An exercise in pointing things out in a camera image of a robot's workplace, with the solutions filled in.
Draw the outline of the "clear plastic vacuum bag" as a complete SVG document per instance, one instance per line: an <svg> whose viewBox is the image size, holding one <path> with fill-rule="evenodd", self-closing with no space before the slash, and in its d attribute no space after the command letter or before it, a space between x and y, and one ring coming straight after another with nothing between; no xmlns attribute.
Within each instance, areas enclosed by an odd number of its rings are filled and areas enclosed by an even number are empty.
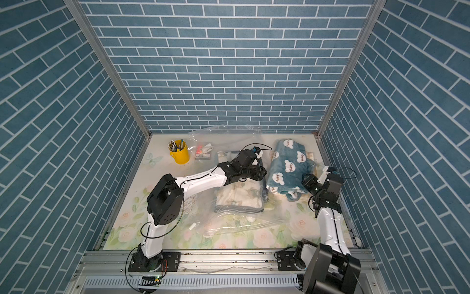
<svg viewBox="0 0 470 294"><path fill-rule="evenodd" d="M267 166L268 148L259 126L214 126L190 134L190 150L203 148L211 156L200 165L231 161L241 149L258 145L263 150L260 164ZM268 196L266 180L238 181L224 187L200 192L186 202L185 212L190 231L205 237L239 233L284 224L282 213Z"/></svg>

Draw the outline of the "blue cloud pattern blanket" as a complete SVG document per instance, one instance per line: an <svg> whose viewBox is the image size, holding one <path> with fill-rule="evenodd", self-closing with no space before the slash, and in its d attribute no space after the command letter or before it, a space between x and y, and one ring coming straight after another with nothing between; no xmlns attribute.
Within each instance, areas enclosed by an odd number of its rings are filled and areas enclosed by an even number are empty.
<svg viewBox="0 0 470 294"><path fill-rule="evenodd" d="M313 174L316 163L309 158L304 145L292 140L279 140L272 156L267 189L284 195L289 202L298 201L307 191L302 185L304 174Z"/></svg>

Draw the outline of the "orange checkered sunflower blanket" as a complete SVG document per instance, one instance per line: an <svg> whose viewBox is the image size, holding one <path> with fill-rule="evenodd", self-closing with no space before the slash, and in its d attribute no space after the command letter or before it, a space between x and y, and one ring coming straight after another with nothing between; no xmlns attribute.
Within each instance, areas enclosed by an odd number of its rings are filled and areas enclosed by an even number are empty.
<svg viewBox="0 0 470 294"><path fill-rule="evenodd" d="M297 151L294 157L273 155L267 188L273 194L285 196L289 202L298 201L307 190L302 185L303 174L314 174L317 178L324 166L315 160L314 153Z"/></svg>

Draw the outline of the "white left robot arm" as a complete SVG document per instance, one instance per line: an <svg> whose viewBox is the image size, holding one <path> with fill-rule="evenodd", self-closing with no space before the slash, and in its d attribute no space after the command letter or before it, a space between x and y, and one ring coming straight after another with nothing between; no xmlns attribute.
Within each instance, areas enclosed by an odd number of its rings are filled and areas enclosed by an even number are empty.
<svg viewBox="0 0 470 294"><path fill-rule="evenodd" d="M267 175L262 165L262 155L263 149L254 146L240 150L233 160L219 163L201 173L176 178L170 173L162 176L148 195L148 221L140 229L144 240L132 255L129 270L165 270L164 237L171 232L169 224L181 221L185 200L200 192L241 180L262 181Z"/></svg>

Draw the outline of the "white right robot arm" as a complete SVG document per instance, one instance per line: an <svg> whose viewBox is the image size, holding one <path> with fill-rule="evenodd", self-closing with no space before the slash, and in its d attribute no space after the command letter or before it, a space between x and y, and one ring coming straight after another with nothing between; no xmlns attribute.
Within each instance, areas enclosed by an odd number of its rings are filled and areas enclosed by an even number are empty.
<svg viewBox="0 0 470 294"><path fill-rule="evenodd" d="M343 219L338 203L343 178L325 171L320 178L302 176L303 187L311 193L309 207L318 220L321 242L298 242L294 264L305 271L305 294L353 294L360 287L361 262L348 249L340 225Z"/></svg>

